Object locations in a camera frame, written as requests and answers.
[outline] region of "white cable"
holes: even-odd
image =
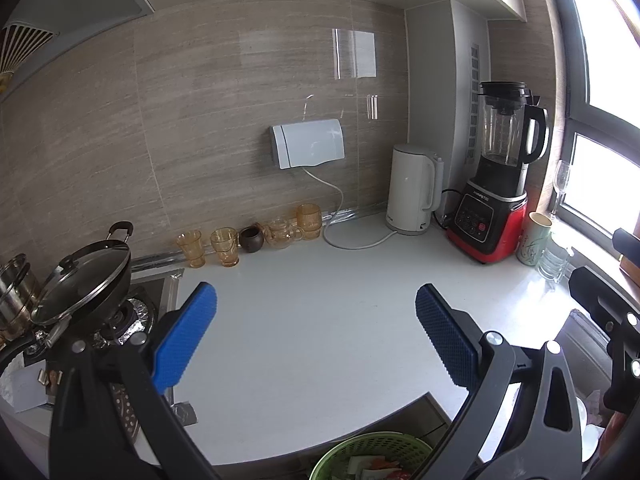
[[[322,232],[322,238],[324,238],[324,241],[327,242],[329,245],[331,245],[333,247],[337,247],[338,249],[347,249],[348,251],[359,251],[360,249],[370,249],[372,247],[375,247],[376,245],[380,245],[382,242],[387,241],[389,238],[391,238],[394,234],[396,234],[398,232],[398,231],[391,231],[388,235],[386,235],[381,240],[378,240],[377,242],[374,242],[374,243],[369,244],[369,245],[364,245],[362,247],[344,247],[342,245],[338,245],[338,244],[332,242],[331,240],[329,240],[329,238],[326,237],[326,232],[329,230],[329,226],[334,221],[335,216],[340,212],[340,209],[342,209],[342,204],[344,203],[344,193],[342,192],[342,190],[338,186],[334,186],[333,184],[329,184],[328,182],[325,182],[321,178],[318,178],[314,174],[310,173],[310,171],[307,168],[305,168],[304,166],[300,166],[300,168],[302,168],[302,170],[306,174],[308,174],[308,176],[310,176],[311,178],[316,179],[318,182],[321,182],[322,184],[325,184],[326,186],[333,187],[334,189],[336,189],[338,191],[338,193],[340,193],[340,205],[338,206],[338,209],[335,210],[335,213],[331,215],[331,217],[329,218],[329,221],[324,226],[324,231]]]

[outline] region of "power cord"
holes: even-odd
[[[335,190],[338,191],[338,193],[340,193],[340,205],[338,206],[338,209],[335,210],[334,214],[331,215],[331,217],[329,218],[329,221],[324,226],[324,230],[322,231],[322,238],[324,238],[324,241],[327,242],[329,245],[331,245],[333,247],[336,247],[338,249],[346,249],[348,251],[359,251],[360,249],[370,249],[372,247],[375,247],[376,245],[380,245],[382,242],[387,241],[389,238],[391,238],[394,234],[396,234],[398,232],[398,231],[391,231],[388,235],[386,235],[384,238],[378,240],[377,242],[374,242],[374,243],[369,244],[369,245],[364,245],[362,247],[344,247],[342,245],[338,245],[338,244],[332,242],[331,240],[329,240],[326,237],[326,232],[329,230],[329,226],[334,221],[335,216],[340,212],[340,209],[342,209],[342,204],[344,203],[344,193],[342,192],[342,190],[338,186],[334,186],[334,184],[330,184],[329,182],[325,182],[321,178],[316,177],[314,174],[312,174],[304,166],[301,166],[301,168],[311,178],[317,180],[318,182],[321,182],[322,184],[325,184],[326,186],[333,187]]]
[[[460,196],[462,196],[461,192],[459,192],[457,189],[453,189],[452,187],[447,187],[447,189],[443,189],[442,190],[442,194],[445,194],[446,192],[449,192],[449,191],[452,191],[454,193],[458,193]],[[443,224],[440,223],[440,220],[438,220],[438,217],[436,216],[436,212],[435,211],[433,211],[431,213],[431,216],[433,216],[433,219],[436,221],[436,224],[438,224],[441,229],[446,229],[447,228],[446,226],[444,226]]]

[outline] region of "window pane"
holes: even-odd
[[[613,0],[575,0],[589,66],[590,104],[640,128],[640,46]]]
[[[575,137],[564,203],[609,233],[619,227],[632,233],[640,212],[640,168],[591,139]]]

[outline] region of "green plastic basket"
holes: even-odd
[[[309,480],[331,480],[335,460],[352,456],[384,455],[398,460],[406,471],[413,473],[431,454],[430,446],[419,438],[395,431],[377,431],[354,436],[329,450],[316,464]]]

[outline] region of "window sill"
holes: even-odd
[[[640,310],[640,286],[620,269],[620,262],[615,257],[557,217],[553,231],[574,248],[570,262],[573,268],[589,267]]]

